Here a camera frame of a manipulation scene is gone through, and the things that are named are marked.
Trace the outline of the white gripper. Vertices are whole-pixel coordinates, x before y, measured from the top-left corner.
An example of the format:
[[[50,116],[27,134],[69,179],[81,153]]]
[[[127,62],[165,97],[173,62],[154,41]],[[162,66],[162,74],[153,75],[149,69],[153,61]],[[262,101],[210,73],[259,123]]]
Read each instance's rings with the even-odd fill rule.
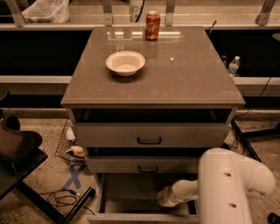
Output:
[[[181,203],[182,200],[178,199],[172,191],[170,186],[164,187],[157,194],[157,203],[161,207],[175,207],[177,204]]]

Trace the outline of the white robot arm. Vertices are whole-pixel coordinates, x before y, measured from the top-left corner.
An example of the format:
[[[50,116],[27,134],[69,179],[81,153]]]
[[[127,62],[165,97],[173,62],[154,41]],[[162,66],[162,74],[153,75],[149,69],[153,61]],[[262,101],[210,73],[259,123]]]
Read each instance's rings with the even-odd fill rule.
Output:
[[[199,224],[253,224],[247,194],[268,195],[276,181],[263,163],[222,148],[199,159],[198,178],[179,180],[157,194],[162,207],[199,201]]]

